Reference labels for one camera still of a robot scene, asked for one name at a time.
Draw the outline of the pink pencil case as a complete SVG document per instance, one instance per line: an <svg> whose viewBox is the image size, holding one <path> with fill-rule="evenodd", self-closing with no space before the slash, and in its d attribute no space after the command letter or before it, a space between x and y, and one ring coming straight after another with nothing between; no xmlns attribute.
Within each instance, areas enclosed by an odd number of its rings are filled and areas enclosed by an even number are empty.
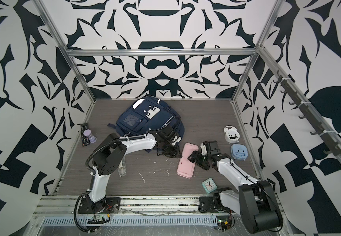
<svg viewBox="0 0 341 236"><path fill-rule="evenodd" d="M182 158L177 167L177 174L181 177L191 179L194 174L195 163L188 160L188 157L194 152L198 151L199 147L194 144L186 143L182 150Z"/></svg>

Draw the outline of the navy blue student backpack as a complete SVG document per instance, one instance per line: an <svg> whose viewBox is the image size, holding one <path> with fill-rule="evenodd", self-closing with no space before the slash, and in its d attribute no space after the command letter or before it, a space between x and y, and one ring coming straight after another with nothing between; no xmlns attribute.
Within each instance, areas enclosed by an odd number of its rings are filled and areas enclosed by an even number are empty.
<svg viewBox="0 0 341 236"><path fill-rule="evenodd" d="M181 116L165 101L154 96L138 99L119 116L115 124L107 124L122 137L144 135L149 130L158 130L168 125L176 133L171 143L178 144L185 132Z"/></svg>

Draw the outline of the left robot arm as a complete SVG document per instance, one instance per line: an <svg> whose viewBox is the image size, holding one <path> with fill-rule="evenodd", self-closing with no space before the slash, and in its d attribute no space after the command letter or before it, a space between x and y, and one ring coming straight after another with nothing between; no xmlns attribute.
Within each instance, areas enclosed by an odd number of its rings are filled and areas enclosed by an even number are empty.
<svg viewBox="0 0 341 236"><path fill-rule="evenodd" d="M110 134L87 158L86 168L91 171L92 182L88 189L88 199L97 203L106 197L110 175L118 169L127 154L140 150L158 148L162 155L179 158L178 143L181 135L171 126L148 130L145 134L132 137L118 137Z"/></svg>

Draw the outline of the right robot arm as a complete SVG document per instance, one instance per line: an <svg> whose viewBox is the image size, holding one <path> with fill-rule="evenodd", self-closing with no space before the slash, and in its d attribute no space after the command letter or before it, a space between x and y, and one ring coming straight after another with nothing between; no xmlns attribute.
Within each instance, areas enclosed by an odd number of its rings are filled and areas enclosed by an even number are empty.
<svg viewBox="0 0 341 236"><path fill-rule="evenodd" d="M204 170L213 168L233 185L233 188L217 188L211 179L203 182L204 189L212 196L200 197L198 211L227 212L227 221L218 224L221 230L235 224L234 213L241 217L250 234L282 229L284 221L272 185L242 170L234 158L221 153L217 141L203 142L201 150L192 151L187 159Z"/></svg>

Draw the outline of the light blue small case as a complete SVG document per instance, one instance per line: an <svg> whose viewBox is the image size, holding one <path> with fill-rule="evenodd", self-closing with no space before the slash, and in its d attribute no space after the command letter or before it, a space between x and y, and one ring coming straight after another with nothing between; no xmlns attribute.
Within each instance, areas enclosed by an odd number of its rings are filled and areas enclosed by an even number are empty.
<svg viewBox="0 0 341 236"><path fill-rule="evenodd" d="M245 161L248 158L248 149L242 144L233 144L230 149L230 155L235 160Z"/></svg>

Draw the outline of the green square alarm clock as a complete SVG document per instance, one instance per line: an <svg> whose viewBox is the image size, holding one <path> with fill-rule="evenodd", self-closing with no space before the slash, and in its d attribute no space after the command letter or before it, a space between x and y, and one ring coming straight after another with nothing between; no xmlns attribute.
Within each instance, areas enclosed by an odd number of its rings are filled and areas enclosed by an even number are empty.
<svg viewBox="0 0 341 236"><path fill-rule="evenodd" d="M218 188L212 178L208 178L207 180L203 181L202 186L207 194L214 192Z"/></svg>

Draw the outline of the clear plastic pen box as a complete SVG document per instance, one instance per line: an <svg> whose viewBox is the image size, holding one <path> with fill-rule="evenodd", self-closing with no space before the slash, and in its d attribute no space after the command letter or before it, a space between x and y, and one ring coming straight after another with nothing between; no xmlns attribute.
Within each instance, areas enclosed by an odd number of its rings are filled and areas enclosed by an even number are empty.
<svg viewBox="0 0 341 236"><path fill-rule="evenodd" d="M118 166L118 174L120 177L124 177L126 173L127 173L127 167L126 167L126 161L125 161L125 156L124 156Z"/></svg>

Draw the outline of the small purple bottle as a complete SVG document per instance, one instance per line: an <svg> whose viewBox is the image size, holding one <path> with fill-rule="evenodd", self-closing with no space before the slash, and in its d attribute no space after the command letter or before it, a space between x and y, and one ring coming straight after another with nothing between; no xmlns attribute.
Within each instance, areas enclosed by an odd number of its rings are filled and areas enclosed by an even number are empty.
<svg viewBox="0 0 341 236"><path fill-rule="evenodd" d="M83 135L88 138L90 143L95 143L97 141L97 138L95 135L93 135L92 131L90 129L87 129L83 132Z"/></svg>

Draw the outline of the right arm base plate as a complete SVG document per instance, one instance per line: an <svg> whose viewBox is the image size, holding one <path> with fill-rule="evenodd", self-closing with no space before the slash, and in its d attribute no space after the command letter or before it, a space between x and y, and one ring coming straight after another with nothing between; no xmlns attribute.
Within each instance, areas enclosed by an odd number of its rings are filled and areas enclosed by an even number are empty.
<svg viewBox="0 0 341 236"><path fill-rule="evenodd" d="M210 196L199 197L198 211L201 213L221 213L230 212L230 209L224 207L219 200Z"/></svg>

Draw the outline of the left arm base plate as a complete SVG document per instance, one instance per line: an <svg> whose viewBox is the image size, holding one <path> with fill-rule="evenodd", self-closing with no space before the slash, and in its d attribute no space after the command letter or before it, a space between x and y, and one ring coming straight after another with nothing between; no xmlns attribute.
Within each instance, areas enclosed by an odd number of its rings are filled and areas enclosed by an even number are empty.
<svg viewBox="0 0 341 236"><path fill-rule="evenodd" d="M78 208L78 214L92 214L92 213L114 213L119 211L121 198L106 197L97 202L93 202L89 196L82 197L81 204Z"/></svg>

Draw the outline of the wall hook rail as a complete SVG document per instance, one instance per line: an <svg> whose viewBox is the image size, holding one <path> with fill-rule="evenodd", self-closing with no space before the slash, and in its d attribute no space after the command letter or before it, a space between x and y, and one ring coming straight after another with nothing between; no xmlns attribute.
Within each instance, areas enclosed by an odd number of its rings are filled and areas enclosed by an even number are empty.
<svg viewBox="0 0 341 236"><path fill-rule="evenodd" d="M306 98L293 80L279 75L275 83L281 85L284 89L282 93L287 94L291 98L292 102L289 105L295 106L300 110L302 115L299 118L301 120L306 119L314 129L310 134L318 135L323 140L328 148L324 153L333 154L334 156L341 155L341 143L336 131L325 123L322 115L317 111L312 102Z"/></svg>

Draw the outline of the aluminium frame rail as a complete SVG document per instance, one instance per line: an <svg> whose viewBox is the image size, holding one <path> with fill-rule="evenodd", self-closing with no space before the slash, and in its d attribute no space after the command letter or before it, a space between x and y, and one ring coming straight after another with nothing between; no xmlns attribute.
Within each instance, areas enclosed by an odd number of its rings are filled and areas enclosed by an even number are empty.
<svg viewBox="0 0 341 236"><path fill-rule="evenodd" d="M121 196L119 206L114 206L112 213L133 215L198 214L200 197L200 195ZM76 200L76 196L42 197L33 215L72 215Z"/></svg>

